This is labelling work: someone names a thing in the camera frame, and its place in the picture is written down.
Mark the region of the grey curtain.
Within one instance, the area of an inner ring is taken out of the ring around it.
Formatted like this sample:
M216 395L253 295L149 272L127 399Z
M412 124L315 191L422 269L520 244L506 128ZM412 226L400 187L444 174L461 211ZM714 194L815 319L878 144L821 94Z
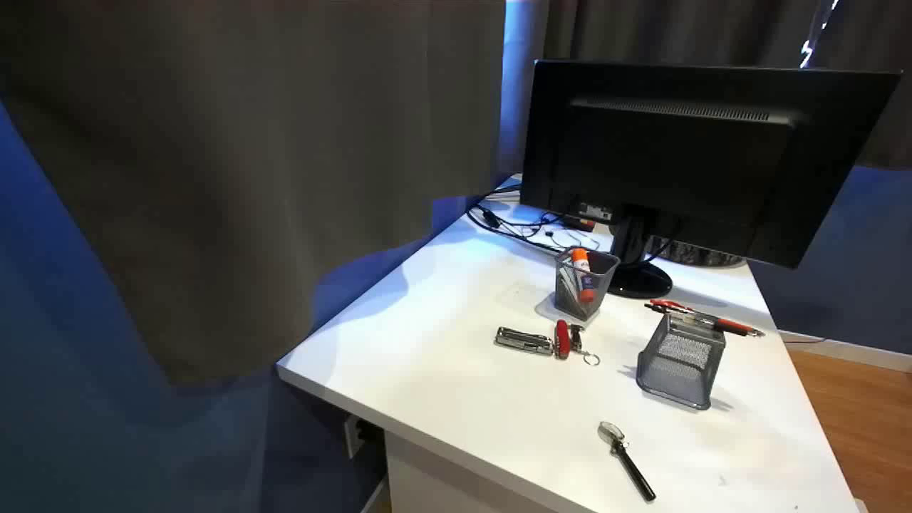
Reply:
M0 94L184 385L496 174L506 0L0 0Z

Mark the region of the grey mesh bin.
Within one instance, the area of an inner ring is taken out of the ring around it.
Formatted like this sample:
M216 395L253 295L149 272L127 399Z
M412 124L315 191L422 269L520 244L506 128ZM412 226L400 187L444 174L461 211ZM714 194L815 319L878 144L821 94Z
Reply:
M725 348L719 332L665 315L638 355L637 385L691 412L708 412Z

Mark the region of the red pen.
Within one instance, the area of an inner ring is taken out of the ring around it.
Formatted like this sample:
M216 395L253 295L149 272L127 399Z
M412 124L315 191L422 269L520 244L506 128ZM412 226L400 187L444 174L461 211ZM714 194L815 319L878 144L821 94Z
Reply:
M708 315L708 312L698 312L698 308L675 302L675 301L648 301L644 308L660 312L660 315Z

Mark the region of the mesh pen cup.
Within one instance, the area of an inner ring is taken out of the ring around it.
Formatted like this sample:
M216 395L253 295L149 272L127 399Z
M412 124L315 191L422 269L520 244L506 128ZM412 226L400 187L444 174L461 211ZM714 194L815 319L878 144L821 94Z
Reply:
M553 306L588 322L601 308L615 269L618 259L607 251L567 248L557 262Z

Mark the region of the black computer monitor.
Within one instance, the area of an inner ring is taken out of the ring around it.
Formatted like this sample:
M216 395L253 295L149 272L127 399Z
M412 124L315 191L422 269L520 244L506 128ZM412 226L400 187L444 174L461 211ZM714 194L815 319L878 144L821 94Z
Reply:
M534 67L521 201L795 269L896 73Z

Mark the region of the black pen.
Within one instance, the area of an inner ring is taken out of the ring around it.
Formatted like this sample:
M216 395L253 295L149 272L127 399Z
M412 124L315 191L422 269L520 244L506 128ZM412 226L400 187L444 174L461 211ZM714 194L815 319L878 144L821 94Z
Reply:
M738 335L738 338L749 338L754 335L749 326L738 326L734 319L721 319L721 318L711 318L711 315L672 315L672 319L687 322L687 326L698 326L698 329Z

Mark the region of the black handled magnifier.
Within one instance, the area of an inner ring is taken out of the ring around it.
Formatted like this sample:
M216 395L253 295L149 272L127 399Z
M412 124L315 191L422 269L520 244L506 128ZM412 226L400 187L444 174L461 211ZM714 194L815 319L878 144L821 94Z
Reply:
M638 472L634 457L628 453L625 433L614 422L600 422L600 437L610 444L614 457L625 464L628 476L634 479L637 490L644 501L655 501L655 490L648 476Z

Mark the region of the black monitor stand base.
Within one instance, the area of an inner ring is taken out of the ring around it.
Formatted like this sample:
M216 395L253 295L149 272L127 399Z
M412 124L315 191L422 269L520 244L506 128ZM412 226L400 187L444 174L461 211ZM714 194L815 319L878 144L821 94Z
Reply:
M672 292L672 281L650 262L622 265L614 273L610 292L628 301L660 301Z

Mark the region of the orange capped glue stick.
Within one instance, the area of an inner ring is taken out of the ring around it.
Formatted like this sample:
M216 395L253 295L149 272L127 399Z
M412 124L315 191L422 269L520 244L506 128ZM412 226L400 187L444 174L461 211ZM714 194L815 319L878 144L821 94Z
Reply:
M591 306L597 292L588 286L591 283L591 251L588 248L570 248L570 262L575 269L575 295L583 306Z

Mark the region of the red pocket knife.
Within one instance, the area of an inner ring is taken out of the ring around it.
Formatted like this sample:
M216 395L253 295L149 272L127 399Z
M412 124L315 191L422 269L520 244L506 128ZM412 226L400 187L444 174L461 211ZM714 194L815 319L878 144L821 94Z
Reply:
M567 359L575 348L580 348L580 338L574 335L574 329L565 319L558 319L557 332L553 332L553 355L558 359Z

